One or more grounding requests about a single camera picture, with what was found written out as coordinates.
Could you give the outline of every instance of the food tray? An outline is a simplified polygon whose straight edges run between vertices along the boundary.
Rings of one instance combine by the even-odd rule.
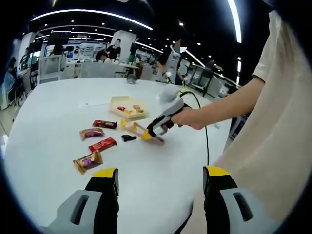
[[[133,108],[134,105],[139,105],[143,113],[137,113]],[[128,114],[124,111],[117,109],[117,107],[125,107],[126,110],[132,110],[133,112]],[[126,119],[144,119],[149,115],[149,109],[145,103],[137,98],[131,96],[114,96],[111,99],[110,111]]]

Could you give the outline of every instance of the hand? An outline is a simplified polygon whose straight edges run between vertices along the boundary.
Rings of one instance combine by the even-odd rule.
[[[185,107],[180,113],[172,116],[171,121],[175,124],[178,124],[179,127],[188,125],[196,130],[200,130],[203,128],[203,126],[198,123],[196,118],[197,116],[198,110]]]

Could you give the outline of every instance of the ceiling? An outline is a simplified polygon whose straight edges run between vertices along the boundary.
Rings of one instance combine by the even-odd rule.
[[[98,10],[136,20],[152,27],[153,30],[104,14],[66,12],[34,20],[27,25],[28,31],[37,32],[65,25],[67,26],[53,30],[108,35],[113,35],[118,30],[132,30],[132,33],[139,37],[139,42],[151,44],[158,50],[165,49],[165,46],[172,44],[172,41],[185,39],[188,51],[204,64],[210,59],[215,59],[215,62],[223,67],[223,75],[234,81],[237,77],[237,58],[241,57],[240,84],[245,84],[251,79],[251,74],[268,36],[269,9],[261,0],[235,0],[240,19],[242,43],[236,41],[234,20],[228,0],[194,0],[192,2],[129,0],[127,3],[116,0],[56,0],[54,7],[53,1],[48,0],[46,6],[36,10],[33,16],[64,9]],[[51,29],[41,31],[44,35],[50,32]],[[104,42],[111,41],[109,37],[90,36],[96,39],[106,38]],[[197,63],[185,52],[184,57]]]

